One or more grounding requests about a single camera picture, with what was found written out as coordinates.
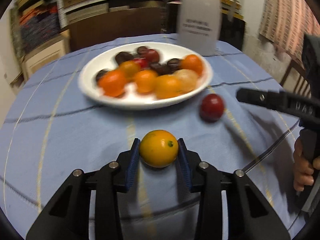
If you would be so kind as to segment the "person right hand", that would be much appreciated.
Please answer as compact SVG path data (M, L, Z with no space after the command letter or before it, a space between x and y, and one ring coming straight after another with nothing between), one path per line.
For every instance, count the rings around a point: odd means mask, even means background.
M300 137L295 141L295 148L293 152L293 187L296 191L304 191L304 186L312 186L314 184L313 173L319 170L319 157L313 163L310 163L303 155L303 145Z

